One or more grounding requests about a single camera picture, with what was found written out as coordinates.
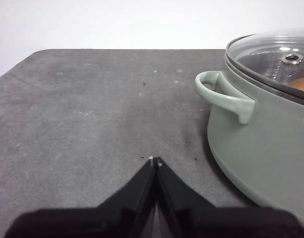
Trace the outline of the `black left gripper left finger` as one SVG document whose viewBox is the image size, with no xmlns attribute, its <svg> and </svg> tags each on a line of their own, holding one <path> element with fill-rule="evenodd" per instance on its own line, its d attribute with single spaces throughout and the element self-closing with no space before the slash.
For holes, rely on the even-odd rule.
<svg viewBox="0 0 304 238">
<path fill-rule="evenodd" d="M 156 158 L 150 157 L 97 207 L 40 209 L 17 217 L 7 238 L 144 238 L 155 214 Z"/>
</svg>

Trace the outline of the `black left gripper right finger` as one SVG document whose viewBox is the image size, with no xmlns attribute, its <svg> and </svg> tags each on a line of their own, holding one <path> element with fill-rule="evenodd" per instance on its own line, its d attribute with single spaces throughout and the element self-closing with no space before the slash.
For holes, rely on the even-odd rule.
<svg viewBox="0 0 304 238">
<path fill-rule="evenodd" d="M 155 159 L 157 204 L 174 238 L 303 238 L 291 213 L 263 207 L 216 207 L 189 187 L 160 157 Z"/>
</svg>

